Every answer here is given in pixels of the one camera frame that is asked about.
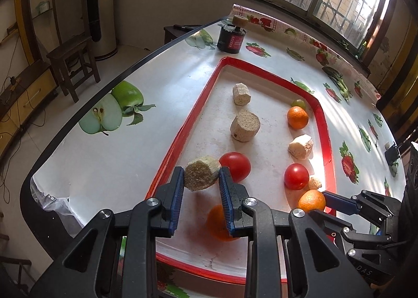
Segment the large round cork block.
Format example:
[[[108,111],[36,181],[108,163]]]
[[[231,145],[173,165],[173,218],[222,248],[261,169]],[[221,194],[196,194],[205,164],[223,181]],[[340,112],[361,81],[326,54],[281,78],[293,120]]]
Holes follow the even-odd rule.
[[[261,127],[259,118],[248,110],[240,110],[230,126],[230,132],[234,139],[240,142],[251,141]]]

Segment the small hexagonal cork block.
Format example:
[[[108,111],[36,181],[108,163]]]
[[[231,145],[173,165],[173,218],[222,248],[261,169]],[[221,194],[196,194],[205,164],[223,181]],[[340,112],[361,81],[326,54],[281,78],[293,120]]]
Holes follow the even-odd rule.
[[[219,177],[220,162],[212,156],[191,161],[184,170],[184,187],[190,191],[205,190]]]

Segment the wooden stool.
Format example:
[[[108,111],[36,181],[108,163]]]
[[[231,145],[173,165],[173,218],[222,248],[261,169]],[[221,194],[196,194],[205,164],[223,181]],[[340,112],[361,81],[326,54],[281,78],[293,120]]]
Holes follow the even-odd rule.
[[[94,77],[96,83],[101,80],[92,47],[91,37],[82,33],[46,55],[50,60],[58,86],[64,95],[70,95],[74,102],[79,100],[76,89],[82,83],[90,77]]]

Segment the fruit print tablecloth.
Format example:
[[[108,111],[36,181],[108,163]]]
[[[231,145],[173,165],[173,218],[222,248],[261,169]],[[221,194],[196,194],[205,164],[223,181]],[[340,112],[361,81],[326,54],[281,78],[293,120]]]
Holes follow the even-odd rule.
[[[407,294],[405,176],[380,92],[329,47],[235,6],[107,85],[31,178],[75,223],[31,297]]]

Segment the pale cork chunk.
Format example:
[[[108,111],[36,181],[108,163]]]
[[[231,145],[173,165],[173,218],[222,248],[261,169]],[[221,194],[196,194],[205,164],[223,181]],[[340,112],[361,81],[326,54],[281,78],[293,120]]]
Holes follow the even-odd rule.
[[[289,145],[288,152],[298,160],[306,160],[313,149],[312,137],[308,134],[297,136]]]

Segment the small red tomato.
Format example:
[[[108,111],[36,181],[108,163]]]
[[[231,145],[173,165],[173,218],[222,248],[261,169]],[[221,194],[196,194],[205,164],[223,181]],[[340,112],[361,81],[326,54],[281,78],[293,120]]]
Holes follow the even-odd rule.
[[[307,168],[300,163],[292,163],[284,173],[284,184],[289,190],[302,190],[309,179]]]

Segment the rectangular cork block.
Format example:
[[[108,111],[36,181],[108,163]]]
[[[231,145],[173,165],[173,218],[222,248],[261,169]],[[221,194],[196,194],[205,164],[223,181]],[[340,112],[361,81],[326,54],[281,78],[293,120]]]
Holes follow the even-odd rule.
[[[233,100],[235,105],[245,106],[251,101],[248,87],[243,83],[236,83],[233,86]]]

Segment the red white tray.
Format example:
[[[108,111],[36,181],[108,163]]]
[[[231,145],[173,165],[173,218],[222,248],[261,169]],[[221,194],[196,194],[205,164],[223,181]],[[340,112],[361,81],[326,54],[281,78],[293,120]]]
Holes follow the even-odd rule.
[[[251,100],[245,110],[255,114],[261,123],[259,131],[246,142],[236,140],[230,131],[240,111],[233,100],[233,87],[237,83],[249,88]],[[247,192],[273,209],[289,212],[300,197],[299,192],[286,189],[283,182],[285,170],[295,162],[288,145],[299,133],[289,127],[287,113],[297,99],[307,106],[309,122],[303,134],[313,141],[303,166],[320,180],[323,189],[335,191],[331,141],[319,100],[291,81],[246,61],[225,57],[215,67],[171,143],[149,193],[154,194],[158,186],[166,183],[176,166],[187,166],[203,156],[220,158],[237,152],[239,173]],[[244,283],[247,240],[216,238],[214,225],[208,220],[210,212],[220,203],[218,185],[205,190],[185,190],[175,234],[156,241],[158,260],[207,279]]]

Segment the dark red jar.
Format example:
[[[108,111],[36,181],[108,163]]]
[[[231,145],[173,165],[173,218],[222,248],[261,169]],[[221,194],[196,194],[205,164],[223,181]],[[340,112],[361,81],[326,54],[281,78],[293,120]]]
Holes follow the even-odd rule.
[[[220,25],[217,48],[229,54],[238,54],[244,41],[245,27],[248,19],[241,15],[234,15],[232,20],[225,20]]]

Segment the small cork cube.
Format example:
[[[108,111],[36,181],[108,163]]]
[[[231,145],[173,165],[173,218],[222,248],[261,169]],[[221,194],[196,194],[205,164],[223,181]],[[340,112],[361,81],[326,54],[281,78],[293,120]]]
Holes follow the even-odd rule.
[[[322,182],[312,175],[308,181],[308,187],[310,190],[319,190],[322,187]]]

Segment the large red tomato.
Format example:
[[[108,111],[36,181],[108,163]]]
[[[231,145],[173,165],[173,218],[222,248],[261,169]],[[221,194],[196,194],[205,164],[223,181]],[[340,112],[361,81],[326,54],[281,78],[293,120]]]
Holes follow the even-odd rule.
[[[219,158],[219,162],[222,167],[230,169],[230,174],[235,183],[244,180],[252,170],[249,159],[239,152],[225,153]]]

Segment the large orange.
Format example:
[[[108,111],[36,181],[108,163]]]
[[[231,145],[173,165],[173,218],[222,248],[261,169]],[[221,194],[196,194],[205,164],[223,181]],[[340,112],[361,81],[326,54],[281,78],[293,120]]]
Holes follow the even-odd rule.
[[[217,204],[208,213],[205,227],[208,229],[209,234],[216,238],[218,241],[230,242],[237,240],[230,236],[230,233],[226,227],[226,221],[224,216],[223,206]]]

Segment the small tangerine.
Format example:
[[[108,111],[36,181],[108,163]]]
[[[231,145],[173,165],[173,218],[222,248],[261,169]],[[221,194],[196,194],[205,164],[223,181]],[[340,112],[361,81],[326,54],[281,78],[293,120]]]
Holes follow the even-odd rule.
[[[304,212],[323,211],[326,207],[325,196],[319,190],[308,190],[298,200],[297,208]]]

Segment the green grape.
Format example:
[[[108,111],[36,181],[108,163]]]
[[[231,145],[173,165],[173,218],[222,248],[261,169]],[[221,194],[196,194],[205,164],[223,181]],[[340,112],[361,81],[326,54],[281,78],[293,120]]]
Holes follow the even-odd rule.
[[[302,99],[296,99],[291,103],[291,107],[298,107],[302,110],[306,110],[305,101]]]

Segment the white standing air conditioner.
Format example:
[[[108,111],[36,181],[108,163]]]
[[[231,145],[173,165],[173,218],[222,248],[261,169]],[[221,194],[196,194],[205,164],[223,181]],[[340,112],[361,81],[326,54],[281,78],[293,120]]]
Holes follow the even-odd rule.
[[[89,34],[96,60],[113,56],[118,48],[115,36],[114,0],[86,0]]]

